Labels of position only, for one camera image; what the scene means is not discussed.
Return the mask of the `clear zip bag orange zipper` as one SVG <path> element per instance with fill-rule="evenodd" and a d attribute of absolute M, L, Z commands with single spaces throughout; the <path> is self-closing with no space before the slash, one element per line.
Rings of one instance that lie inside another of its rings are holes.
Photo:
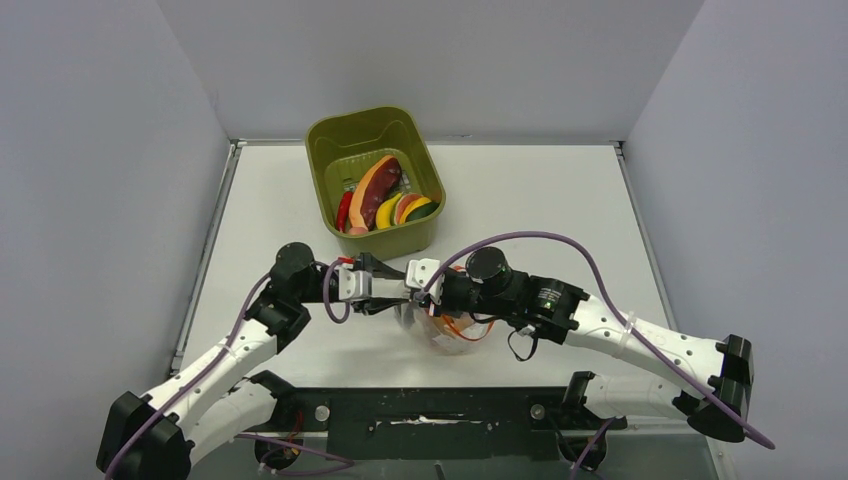
<path fill-rule="evenodd" d="M 405 303 L 393 309 L 394 317 L 407 334 L 418 343 L 442 355 L 463 355 L 472 352 L 493 330 L 493 323 L 475 322 L 469 314 L 460 317 L 431 316 L 415 303 Z"/>

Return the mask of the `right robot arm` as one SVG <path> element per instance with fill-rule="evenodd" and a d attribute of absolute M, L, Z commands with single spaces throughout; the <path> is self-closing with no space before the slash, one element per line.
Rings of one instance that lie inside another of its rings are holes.
<path fill-rule="evenodd" d="M 644 371 L 624 380 L 584 375 L 562 400 L 572 425 L 660 416 L 683 419 L 725 442 L 754 436 L 747 422 L 752 344 L 744 337 L 699 338 L 660 327 L 611 308 L 580 287 L 515 270 L 496 247 L 472 253 L 461 272 L 442 267 L 419 283 L 435 311 L 502 320 L 535 342 L 589 349 Z"/>

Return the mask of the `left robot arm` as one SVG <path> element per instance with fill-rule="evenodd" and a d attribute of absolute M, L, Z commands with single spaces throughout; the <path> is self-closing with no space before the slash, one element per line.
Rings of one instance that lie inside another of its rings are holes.
<path fill-rule="evenodd" d="M 284 245 L 249 291 L 230 332 L 172 378 L 112 404 L 96 465 L 108 479 L 185 479 L 222 444 L 270 420 L 291 387 L 255 368 L 288 347 L 311 319 L 308 306 L 342 303 L 367 314 L 408 302 L 437 262 L 396 270 L 363 253 L 318 262 L 301 242 Z"/>

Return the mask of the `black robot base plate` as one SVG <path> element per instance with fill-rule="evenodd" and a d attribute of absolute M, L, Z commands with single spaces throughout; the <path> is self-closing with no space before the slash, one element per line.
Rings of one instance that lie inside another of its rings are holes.
<path fill-rule="evenodd" d="M 567 405 L 563 387 L 301 387 L 276 402 L 261 432 L 291 429 L 353 460 L 580 461 L 595 470 L 602 420 Z"/>

